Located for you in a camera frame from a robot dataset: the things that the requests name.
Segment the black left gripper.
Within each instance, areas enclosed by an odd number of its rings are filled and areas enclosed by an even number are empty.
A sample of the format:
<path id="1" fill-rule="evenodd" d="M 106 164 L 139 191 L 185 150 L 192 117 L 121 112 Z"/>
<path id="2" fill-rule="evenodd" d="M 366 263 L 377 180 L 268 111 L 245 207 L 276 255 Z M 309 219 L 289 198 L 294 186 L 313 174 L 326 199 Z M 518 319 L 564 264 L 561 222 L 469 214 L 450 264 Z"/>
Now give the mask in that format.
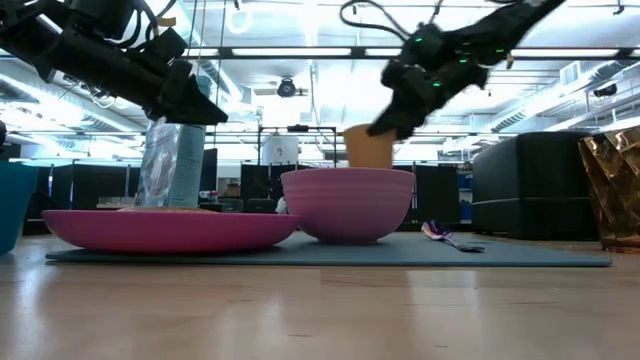
<path id="1" fill-rule="evenodd" d="M 168 123 L 185 125 L 218 125 L 228 115 L 203 94 L 191 75 L 188 61 L 176 60 L 168 68 L 159 95 L 145 110 L 153 121 L 165 118 Z"/>

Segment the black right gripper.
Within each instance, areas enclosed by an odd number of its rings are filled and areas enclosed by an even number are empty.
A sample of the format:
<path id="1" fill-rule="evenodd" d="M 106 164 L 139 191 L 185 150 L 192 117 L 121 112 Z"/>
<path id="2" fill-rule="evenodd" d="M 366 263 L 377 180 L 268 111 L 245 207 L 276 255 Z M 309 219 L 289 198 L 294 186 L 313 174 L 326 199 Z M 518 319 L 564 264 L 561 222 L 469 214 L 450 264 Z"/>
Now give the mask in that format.
<path id="1" fill-rule="evenodd" d="M 433 24 L 419 27 L 390 60 L 381 84 L 392 90 L 387 108 L 368 126 L 370 137 L 390 133 L 407 140 L 432 112 L 471 85 L 484 88 L 489 70 L 472 55 L 455 49 Z"/>

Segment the orange plastic cup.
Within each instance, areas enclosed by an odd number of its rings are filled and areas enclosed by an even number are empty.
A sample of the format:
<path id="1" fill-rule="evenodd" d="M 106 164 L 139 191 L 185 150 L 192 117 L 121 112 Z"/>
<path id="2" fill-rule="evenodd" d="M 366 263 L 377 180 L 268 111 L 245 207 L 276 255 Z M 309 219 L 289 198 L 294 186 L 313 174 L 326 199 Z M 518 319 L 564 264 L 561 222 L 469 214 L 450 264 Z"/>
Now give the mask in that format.
<path id="1" fill-rule="evenodd" d="M 342 132 L 350 167 L 390 169 L 393 163 L 395 132 L 370 136 L 368 124 L 350 127 Z"/>

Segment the blue cereal box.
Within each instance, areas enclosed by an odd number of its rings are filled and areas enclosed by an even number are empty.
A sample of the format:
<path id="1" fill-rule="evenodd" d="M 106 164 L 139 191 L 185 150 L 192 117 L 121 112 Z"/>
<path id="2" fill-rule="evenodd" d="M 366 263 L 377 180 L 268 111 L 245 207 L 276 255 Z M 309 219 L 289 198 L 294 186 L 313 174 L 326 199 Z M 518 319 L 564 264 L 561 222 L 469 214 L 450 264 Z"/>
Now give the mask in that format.
<path id="1" fill-rule="evenodd" d="M 167 123 L 147 128 L 136 207 L 197 208 L 206 127 Z"/>

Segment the pink bowl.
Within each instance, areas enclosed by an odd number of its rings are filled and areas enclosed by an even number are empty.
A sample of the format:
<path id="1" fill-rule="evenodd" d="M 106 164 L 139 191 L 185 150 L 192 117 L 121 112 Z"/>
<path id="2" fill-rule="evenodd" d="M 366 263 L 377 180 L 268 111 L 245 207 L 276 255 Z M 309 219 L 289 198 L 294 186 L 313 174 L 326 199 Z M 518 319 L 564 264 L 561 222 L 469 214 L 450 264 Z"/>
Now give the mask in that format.
<path id="1" fill-rule="evenodd" d="M 393 233 L 411 204 L 415 175 L 394 169 L 317 168 L 281 176 L 299 228 L 323 243 L 369 244 Z"/>

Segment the iridescent spoon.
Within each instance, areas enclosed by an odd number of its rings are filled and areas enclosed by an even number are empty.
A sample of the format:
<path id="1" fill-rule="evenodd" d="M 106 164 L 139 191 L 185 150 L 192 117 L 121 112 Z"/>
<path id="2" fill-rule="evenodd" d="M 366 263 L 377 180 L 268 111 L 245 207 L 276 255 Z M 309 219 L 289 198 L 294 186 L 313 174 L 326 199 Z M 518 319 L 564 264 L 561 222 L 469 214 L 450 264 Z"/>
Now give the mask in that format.
<path id="1" fill-rule="evenodd" d="M 460 252 L 483 253 L 485 251 L 485 248 L 481 246 L 473 246 L 454 241 L 452 239 L 452 232 L 438 225 L 435 221 L 424 222 L 421 225 L 421 232 L 428 239 L 444 243 Z"/>

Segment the magenta plate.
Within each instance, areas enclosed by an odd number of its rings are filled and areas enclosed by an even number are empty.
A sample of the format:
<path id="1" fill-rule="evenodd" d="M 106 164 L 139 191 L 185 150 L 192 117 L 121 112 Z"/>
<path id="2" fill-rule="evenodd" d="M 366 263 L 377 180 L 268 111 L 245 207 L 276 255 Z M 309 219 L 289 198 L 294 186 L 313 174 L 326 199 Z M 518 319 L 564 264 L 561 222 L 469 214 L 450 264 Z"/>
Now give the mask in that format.
<path id="1" fill-rule="evenodd" d="M 48 210 L 51 233 L 76 247 L 138 254 L 256 250 L 287 239 L 295 215 L 216 212 Z"/>

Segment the black office partition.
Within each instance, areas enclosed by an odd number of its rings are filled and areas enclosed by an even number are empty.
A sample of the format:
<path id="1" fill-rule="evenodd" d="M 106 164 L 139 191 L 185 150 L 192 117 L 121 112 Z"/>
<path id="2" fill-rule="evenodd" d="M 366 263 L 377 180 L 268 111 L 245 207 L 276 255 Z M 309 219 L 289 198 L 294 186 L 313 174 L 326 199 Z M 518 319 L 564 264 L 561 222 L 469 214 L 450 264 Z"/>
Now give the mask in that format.
<path id="1" fill-rule="evenodd" d="M 460 221 L 459 187 L 454 167 L 416 167 L 417 217 L 439 223 Z"/>
<path id="2" fill-rule="evenodd" d="M 96 210 L 101 198 L 134 197 L 140 168 L 73 164 L 38 167 L 36 191 L 32 194 L 22 234 L 42 235 L 45 210 Z"/>

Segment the black overhead light bar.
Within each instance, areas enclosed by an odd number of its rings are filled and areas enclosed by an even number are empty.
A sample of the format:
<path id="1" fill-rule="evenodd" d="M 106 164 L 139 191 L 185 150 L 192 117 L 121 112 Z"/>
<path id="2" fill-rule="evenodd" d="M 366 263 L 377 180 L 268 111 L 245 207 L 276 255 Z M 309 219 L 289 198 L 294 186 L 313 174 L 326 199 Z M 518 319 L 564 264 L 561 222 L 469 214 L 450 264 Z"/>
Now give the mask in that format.
<path id="1" fill-rule="evenodd" d="M 201 47 L 187 49 L 188 59 L 355 59 L 383 60 L 399 56 L 398 47 Z M 522 47 L 510 52 L 515 60 L 640 60 L 640 47 Z"/>

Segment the white cylindrical tank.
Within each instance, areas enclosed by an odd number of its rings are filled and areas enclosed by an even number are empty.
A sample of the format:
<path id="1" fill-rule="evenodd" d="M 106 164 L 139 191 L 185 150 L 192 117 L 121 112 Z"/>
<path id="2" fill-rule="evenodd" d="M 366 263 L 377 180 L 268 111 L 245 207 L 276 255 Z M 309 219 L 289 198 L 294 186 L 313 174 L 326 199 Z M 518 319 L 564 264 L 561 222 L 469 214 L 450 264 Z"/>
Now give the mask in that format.
<path id="1" fill-rule="evenodd" d="M 294 136 L 268 136 L 261 143 L 261 163 L 265 165 L 295 165 L 299 153 L 299 140 Z"/>

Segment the blue placemat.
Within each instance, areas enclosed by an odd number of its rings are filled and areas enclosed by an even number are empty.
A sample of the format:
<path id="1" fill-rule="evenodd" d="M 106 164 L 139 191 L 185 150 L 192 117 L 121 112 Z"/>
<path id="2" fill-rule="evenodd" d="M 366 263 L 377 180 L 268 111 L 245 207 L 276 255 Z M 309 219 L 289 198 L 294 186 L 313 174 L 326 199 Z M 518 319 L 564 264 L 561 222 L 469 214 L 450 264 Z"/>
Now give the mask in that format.
<path id="1" fill-rule="evenodd" d="M 265 250 L 205 255 L 134 255 L 85 249 L 51 252 L 55 262 L 165 263 L 248 266 L 365 267 L 609 267 L 611 259 L 566 250 L 490 241 L 469 233 L 460 243 L 478 245 L 482 253 L 465 253 L 417 233 L 395 233 L 374 245 L 324 245 L 296 233 Z"/>

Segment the teal plastic bin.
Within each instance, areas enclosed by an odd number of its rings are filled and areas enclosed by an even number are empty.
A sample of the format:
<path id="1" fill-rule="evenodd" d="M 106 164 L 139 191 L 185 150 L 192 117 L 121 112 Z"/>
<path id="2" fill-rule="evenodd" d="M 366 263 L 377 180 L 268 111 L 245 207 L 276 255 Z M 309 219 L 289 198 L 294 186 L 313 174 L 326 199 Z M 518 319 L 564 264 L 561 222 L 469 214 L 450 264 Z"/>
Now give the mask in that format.
<path id="1" fill-rule="evenodd" d="M 0 256 L 16 245 L 37 174 L 35 167 L 0 161 Z"/>

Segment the shiny gold bag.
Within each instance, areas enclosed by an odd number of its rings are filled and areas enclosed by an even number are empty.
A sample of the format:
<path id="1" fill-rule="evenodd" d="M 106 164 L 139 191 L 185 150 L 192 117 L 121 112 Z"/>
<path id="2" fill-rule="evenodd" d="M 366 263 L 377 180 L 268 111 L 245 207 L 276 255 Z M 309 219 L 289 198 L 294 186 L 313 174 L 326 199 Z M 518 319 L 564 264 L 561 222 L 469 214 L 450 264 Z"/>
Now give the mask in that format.
<path id="1" fill-rule="evenodd" d="M 640 255 L 640 126 L 584 137 L 578 148 L 602 248 Z"/>

